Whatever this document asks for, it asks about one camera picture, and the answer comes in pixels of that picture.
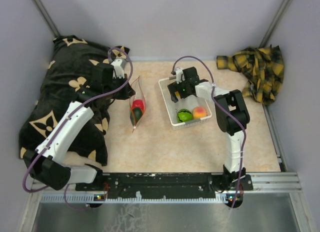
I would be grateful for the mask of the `red apple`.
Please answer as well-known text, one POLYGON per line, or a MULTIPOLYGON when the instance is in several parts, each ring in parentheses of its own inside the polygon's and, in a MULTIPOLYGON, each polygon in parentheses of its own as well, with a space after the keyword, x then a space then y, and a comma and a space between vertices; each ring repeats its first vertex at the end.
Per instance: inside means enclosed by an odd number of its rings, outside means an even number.
POLYGON ((132 108, 140 108, 142 111, 145 110, 144 101, 142 99, 136 99, 132 103, 132 108))

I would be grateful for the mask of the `clear zip top bag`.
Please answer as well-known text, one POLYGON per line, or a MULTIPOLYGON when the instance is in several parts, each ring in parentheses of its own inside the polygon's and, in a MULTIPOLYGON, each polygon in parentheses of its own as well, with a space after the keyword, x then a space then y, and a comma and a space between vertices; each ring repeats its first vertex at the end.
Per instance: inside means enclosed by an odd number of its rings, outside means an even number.
POLYGON ((132 132, 138 127, 145 111, 146 99, 142 89, 142 77, 138 76, 131 84, 135 94, 129 99, 129 117, 132 124, 132 132))

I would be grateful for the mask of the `dark green avocado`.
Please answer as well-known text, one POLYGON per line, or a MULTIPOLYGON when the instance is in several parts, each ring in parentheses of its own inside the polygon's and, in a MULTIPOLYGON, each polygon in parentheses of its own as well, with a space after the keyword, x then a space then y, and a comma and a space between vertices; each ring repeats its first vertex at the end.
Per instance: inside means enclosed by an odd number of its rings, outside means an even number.
POLYGON ((141 119, 142 115, 143 115, 143 111, 139 107, 135 107, 131 110, 130 121, 133 126, 135 126, 138 123, 138 121, 141 119))

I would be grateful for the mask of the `green toy watermelon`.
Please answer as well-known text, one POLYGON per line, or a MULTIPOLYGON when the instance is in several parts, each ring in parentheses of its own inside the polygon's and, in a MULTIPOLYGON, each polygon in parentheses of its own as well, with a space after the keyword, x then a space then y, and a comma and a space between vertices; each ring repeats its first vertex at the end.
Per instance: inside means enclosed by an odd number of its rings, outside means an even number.
POLYGON ((180 109, 176 113, 176 118, 178 123, 188 122, 193 120, 193 114, 188 109, 180 109))

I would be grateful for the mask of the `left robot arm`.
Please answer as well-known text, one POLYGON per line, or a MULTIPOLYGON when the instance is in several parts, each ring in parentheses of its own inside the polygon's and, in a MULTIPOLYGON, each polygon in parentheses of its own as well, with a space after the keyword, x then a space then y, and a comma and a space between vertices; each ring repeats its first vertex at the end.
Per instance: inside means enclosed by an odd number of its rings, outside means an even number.
POLYGON ((63 165, 63 161, 77 135, 94 116, 91 102, 101 98, 125 100, 134 95, 129 86, 131 75, 124 72, 125 64, 122 58, 102 64, 91 82, 85 83, 76 92, 62 119, 49 136, 35 150, 24 153, 23 160, 27 166, 22 181, 24 191, 38 191, 26 187, 28 176, 43 183, 45 188, 54 190, 78 183, 85 183, 93 190, 103 187, 104 178, 99 175, 101 170, 97 167, 90 164, 67 167, 63 165))

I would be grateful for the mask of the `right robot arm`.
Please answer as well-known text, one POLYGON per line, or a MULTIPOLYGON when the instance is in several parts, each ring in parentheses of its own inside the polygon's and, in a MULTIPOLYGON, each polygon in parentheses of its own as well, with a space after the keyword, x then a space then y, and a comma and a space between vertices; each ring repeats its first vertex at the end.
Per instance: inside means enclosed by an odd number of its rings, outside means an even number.
POLYGON ((240 90, 219 88, 215 82, 200 79, 195 67, 173 68, 175 81, 168 90, 173 102, 194 95, 214 103, 218 127, 226 135, 226 159, 223 165, 223 183, 230 190, 240 189, 246 176, 244 146, 250 115, 240 90))

